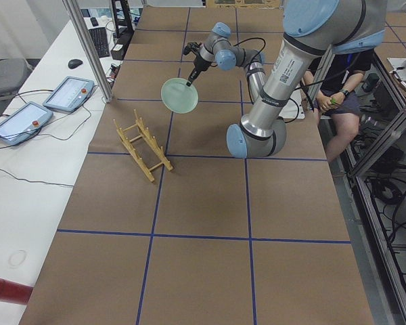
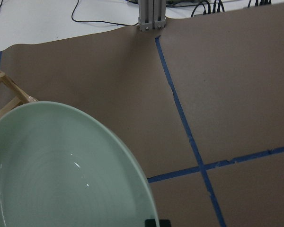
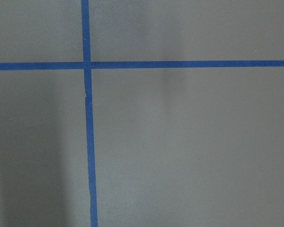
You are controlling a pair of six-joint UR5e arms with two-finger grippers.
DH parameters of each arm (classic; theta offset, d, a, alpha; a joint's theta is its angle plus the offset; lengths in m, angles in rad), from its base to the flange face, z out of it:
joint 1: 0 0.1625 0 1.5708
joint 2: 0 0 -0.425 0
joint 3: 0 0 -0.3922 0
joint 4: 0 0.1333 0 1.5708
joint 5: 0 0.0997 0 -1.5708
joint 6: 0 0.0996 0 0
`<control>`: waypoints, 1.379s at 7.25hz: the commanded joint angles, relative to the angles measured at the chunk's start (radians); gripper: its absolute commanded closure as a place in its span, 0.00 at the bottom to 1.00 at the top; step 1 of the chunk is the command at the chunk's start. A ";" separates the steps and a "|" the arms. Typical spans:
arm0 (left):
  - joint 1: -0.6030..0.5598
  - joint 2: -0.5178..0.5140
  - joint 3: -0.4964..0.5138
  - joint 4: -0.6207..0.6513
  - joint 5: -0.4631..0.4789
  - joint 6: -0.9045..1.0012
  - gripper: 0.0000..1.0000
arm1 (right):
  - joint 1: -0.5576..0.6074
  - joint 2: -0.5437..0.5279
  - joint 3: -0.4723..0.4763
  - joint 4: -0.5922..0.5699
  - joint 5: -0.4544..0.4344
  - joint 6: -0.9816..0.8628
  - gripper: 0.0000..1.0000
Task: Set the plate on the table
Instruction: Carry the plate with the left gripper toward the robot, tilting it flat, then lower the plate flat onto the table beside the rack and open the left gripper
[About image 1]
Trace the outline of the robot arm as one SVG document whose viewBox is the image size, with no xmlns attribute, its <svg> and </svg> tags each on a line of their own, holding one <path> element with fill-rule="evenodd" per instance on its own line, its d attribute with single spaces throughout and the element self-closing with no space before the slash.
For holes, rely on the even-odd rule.
<svg viewBox="0 0 406 325">
<path fill-rule="evenodd" d="M 284 8 L 284 39 L 271 74 L 265 75 L 257 50 L 229 42 L 228 25 L 218 22 L 203 43 L 188 43 L 194 53 L 190 86 L 212 63 L 222 70 L 244 68 L 250 78 L 254 105 L 238 124 L 227 130 L 227 147 L 236 158 L 272 156 L 286 142 L 286 126 L 279 117 L 295 87 L 315 58 L 332 49 L 335 54 L 373 49 L 384 39 L 386 1 L 288 1 Z"/>
</svg>

